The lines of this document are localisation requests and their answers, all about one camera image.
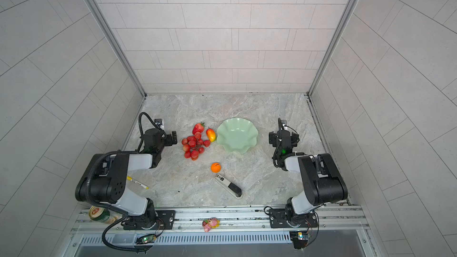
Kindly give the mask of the red grape bunch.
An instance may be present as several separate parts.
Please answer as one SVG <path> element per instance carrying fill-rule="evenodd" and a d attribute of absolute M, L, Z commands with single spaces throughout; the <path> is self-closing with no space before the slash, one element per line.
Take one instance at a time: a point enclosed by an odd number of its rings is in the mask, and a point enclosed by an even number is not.
<path fill-rule="evenodd" d="M 201 132 L 182 139 L 184 157 L 196 161 L 212 143 L 211 139 L 203 139 Z"/>

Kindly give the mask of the red strawberry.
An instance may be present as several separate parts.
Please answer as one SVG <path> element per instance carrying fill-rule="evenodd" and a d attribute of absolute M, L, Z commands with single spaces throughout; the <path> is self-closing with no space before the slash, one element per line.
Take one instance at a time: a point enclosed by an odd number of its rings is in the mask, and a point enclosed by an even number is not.
<path fill-rule="evenodd" d="M 197 132 L 203 133 L 204 130 L 205 130 L 205 123 L 200 122 L 200 123 L 195 124 L 192 134 L 195 135 Z"/>

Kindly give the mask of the red yellow mango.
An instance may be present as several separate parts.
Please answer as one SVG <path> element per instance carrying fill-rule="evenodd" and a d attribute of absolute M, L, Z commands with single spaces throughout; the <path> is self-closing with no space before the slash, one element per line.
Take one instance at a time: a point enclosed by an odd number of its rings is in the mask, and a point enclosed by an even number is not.
<path fill-rule="evenodd" d="M 216 132 L 211 129 L 211 128 L 208 128 L 207 131 L 206 131 L 206 135 L 207 135 L 207 138 L 208 140 L 213 143 L 214 141 L 216 141 L 217 139 L 217 135 L 216 135 Z"/>

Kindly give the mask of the orange tangerine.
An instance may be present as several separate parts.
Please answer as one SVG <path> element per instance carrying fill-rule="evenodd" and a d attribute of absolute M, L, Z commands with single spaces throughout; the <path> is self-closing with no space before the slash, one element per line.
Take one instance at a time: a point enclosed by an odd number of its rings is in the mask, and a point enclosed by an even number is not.
<path fill-rule="evenodd" d="M 211 171 L 213 173 L 219 173 L 221 171 L 221 164 L 220 163 L 211 164 Z"/>

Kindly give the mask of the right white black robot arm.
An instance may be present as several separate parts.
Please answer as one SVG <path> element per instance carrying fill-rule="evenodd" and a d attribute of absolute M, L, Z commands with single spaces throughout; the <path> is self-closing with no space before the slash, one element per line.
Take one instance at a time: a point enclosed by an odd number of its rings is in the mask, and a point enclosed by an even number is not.
<path fill-rule="evenodd" d="M 313 226 L 317 208 L 348 198 L 346 184 L 329 153 L 308 155 L 294 151 L 299 134 L 281 119 L 278 119 L 278 131 L 270 132 L 268 139 L 275 148 L 273 165 L 283 171 L 299 173 L 302 179 L 303 191 L 288 199 L 282 214 L 286 225 Z"/>

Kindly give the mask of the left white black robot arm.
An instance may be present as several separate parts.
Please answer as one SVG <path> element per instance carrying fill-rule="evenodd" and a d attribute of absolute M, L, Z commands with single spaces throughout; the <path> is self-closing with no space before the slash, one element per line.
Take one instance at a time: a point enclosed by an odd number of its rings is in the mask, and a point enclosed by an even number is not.
<path fill-rule="evenodd" d="M 152 128 L 141 138 L 145 144 L 143 151 L 95 154 L 76 186 L 75 198 L 121 214 L 126 218 L 121 222 L 124 230 L 171 230 L 176 212 L 157 211 L 150 198 L 127 187 L 127 174 L 157 167 L 163 149 L 177 144 L 177 133 L 166 134 L 161 128 Z"/>

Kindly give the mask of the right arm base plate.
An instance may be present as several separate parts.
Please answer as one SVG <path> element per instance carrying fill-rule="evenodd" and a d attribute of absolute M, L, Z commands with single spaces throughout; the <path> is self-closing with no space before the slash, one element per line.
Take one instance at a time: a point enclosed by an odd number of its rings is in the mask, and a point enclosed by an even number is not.
<path fill-rule="evenodd" d="M 265 208 L 271 228 L 318 228 L 315 213 L 296 215 L 286 209 Z"/>

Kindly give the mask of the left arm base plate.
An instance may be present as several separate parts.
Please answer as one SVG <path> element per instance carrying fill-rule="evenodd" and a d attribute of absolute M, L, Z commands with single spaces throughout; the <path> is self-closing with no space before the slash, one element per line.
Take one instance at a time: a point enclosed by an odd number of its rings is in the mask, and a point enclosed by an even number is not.
<path fill-rule="evenodd" d="M 171 230 L 176 212 L 174 210 L 146 210 L 139 216 L 128 216 L 121 222 L 124 230 Z"/>

